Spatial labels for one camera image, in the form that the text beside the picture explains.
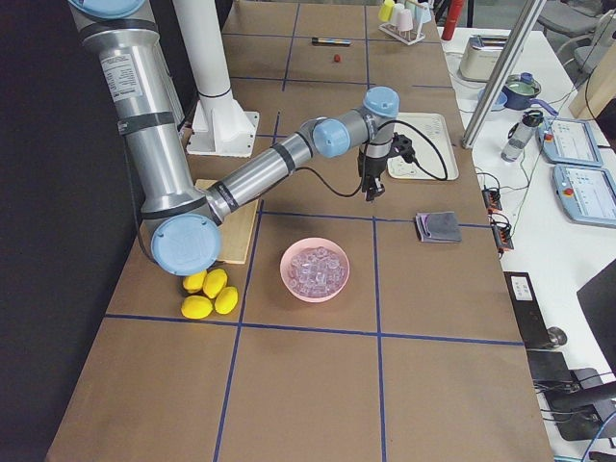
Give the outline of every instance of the gray chair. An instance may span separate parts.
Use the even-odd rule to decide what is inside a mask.
[[[592,33],[602,15],[601,0],[559,0],[546,2],[537,22],[544,28],[544,34],[553,31],[569,37],[557,50],[559,55],[571,43],[592,38]]]
[[[563,65],[576,62],[577,68],[583,75],[590,75],[614,43],[615,35],[616,10],[610,10],[599,20],[590,45],[576,48],[574,57]]]

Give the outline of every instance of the yellow fruit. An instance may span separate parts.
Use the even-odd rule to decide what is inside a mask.
[[[187,296],[182,303],[182,314],[190,320],[202,320],[212,313],[212,301],[203,295]]]
[[[196,294],[201,289],[203,289],[203,281],[205,280],[205,276],[208,271],[203,270],[202,272],[198,272],[197,274],[193,274],[191,276],[184,277],[182,281],[182,286],[189,294]]]
[[[216,298],[220,291],[227,285],[227,273],[224,269],[214,269],[205,276],[203,292],[209,298]]]
[[[218,297],[214,302],[216,312],[220,315],[228,315],[237,306],[238,298],[237,288],[233,286],[225,287],[222,291],[220,291],[220,294],[218,294]]]

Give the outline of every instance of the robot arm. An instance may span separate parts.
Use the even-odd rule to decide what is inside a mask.
[[[149,3],[69,3],[84,46],[98,54],[105,73],[119,117],[119,133],[145,192],[141,216],[152,235],[152,254],[164,270],[189,275],[210,267],[218,257],[218,225],[224,218],[318,153],[332,158],[364,144],[366,149],[359,156],[362,191],[367,200],[383,192],[380,174],[387,158],[399,154],[392,150],[398,95],[383,87],[369,90],[362,106],[337,118],[304,123],[206,192],[198,190],[161,75],[159,35]]]

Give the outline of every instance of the label on robot arm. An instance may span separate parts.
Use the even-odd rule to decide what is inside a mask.
[[[100,65],[115,103],[143,95],[131,55],[112,56],[102,60]]]
[[[516,300],[532,301],[532,293],[528,281],[523,276],[511,276],[511,287],[516,296]]]

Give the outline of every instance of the clear water bottle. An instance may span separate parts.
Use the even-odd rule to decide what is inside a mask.
[[[543,123],[541,111],[536,109],[526,111],[522,115],[522,120],[509,131],[509,141],[502,149],[500,156],[507,162],[515,162],[541,123]]]

